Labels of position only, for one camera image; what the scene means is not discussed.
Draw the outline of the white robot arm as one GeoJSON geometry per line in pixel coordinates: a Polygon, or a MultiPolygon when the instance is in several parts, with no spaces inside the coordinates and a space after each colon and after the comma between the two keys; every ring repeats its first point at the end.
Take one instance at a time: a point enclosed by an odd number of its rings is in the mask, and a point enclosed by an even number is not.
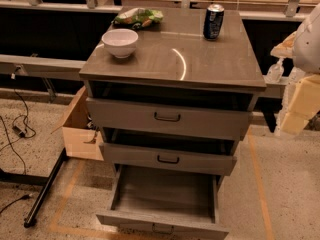
{"type": "Polygon", "coordinates": [[[320,111],[320,4],[270,54],[291,58],[294,67],[304,72],[302,78],[289,81],[285,87],[276,120],[277,136],[297,136],[320,111]]]}

